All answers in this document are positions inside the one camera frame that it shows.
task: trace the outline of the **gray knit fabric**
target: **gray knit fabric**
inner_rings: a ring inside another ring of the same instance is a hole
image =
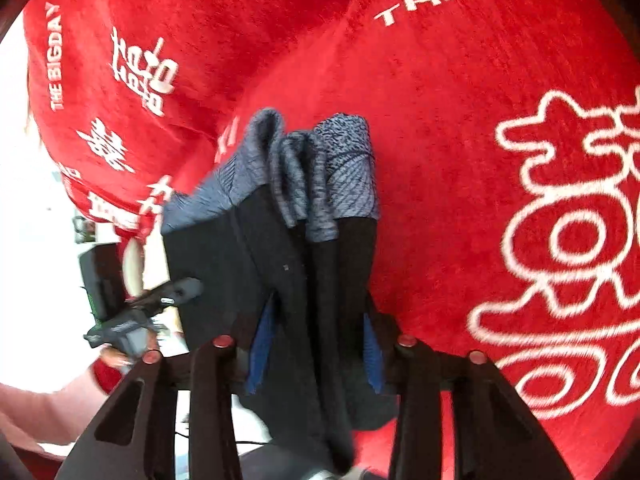
[[[327,149],[327,188],[334,218],[380,219],[369,125],[357,115],[335,114],[314,132]]]
[[[252,117],[234,156],[193,194],[171,198],[161,232],[215,218],[267,183],[285,224],[306,221],[306,238],[312,242],[337,238],[335,219],[379,217],[363,118],[336,114],[313,130],[285,134],[282,116],[265,108]]]

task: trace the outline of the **blue fabric trim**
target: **blue fabric trim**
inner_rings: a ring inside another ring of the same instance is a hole
[[[364,314],[364,344],[362,349],[362,360],[367,379],[373,390],[379,394],[384,383],[382,350],[378,344],[378,338],[373,331],[373,325],[369,316]]]
[[[262,383],[267,369],[271,344],[275,336],[275,326],[274,296],[272,294],[262,310],[254,342],[249,352],[249,375],[244,382],[244,390],[249,395],[254,394]]]

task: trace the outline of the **folded cloth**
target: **folded cloth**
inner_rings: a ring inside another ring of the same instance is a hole
[[[191,196],[172,198],[162,226],[172,279],[205,285],[180,310],[190,348],[222,333],[251,348],[276,297],[264,380],[241,402],[274,443],[315,460],[324,453],[322,465],[340,473],[353,463],[351,431],[396,414],[396,400],[373,392],[362,364],[373,176],[363,118],[337,114],[285,134],[280,114],[265,109],[224,166]]]

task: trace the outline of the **red velvet cover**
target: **red velvet cover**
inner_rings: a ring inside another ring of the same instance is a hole
[[[33,0],[25,27],[72,199],[132,232],[261,107],[362,115],[380,308],[485,350],[578,480],[606,462],[640,397],[640,67],[597,0]]]

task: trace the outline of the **white wall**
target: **white wall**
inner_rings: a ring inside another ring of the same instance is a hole
[[[0,43],[0,381],[52,391],[95,358],[74,214],[53,163],[25,134],[26,44],[18,19]]]

